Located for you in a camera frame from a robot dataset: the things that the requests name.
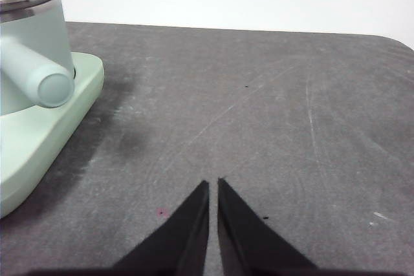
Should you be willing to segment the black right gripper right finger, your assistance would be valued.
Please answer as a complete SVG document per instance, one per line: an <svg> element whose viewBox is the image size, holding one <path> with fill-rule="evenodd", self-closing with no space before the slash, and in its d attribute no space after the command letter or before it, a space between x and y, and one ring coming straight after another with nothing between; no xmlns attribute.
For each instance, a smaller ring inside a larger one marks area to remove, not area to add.
<svg viewBox="0 0 414 276"><path fill-rule="evenodd" d="M321 270L270 229L223 178L217 232L225 275L318 275Z"/></svg>

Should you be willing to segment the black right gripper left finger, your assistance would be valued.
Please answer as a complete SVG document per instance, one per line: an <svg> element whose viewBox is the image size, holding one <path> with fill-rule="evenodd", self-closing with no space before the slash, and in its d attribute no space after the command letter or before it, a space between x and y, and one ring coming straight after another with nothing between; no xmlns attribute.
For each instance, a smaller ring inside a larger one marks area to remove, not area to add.
<svg viewBox="0 0 414 276"><path fill-rule="evenodd" d="M209 183L113 266L117 275L202 275L209 234Z"/></svg>

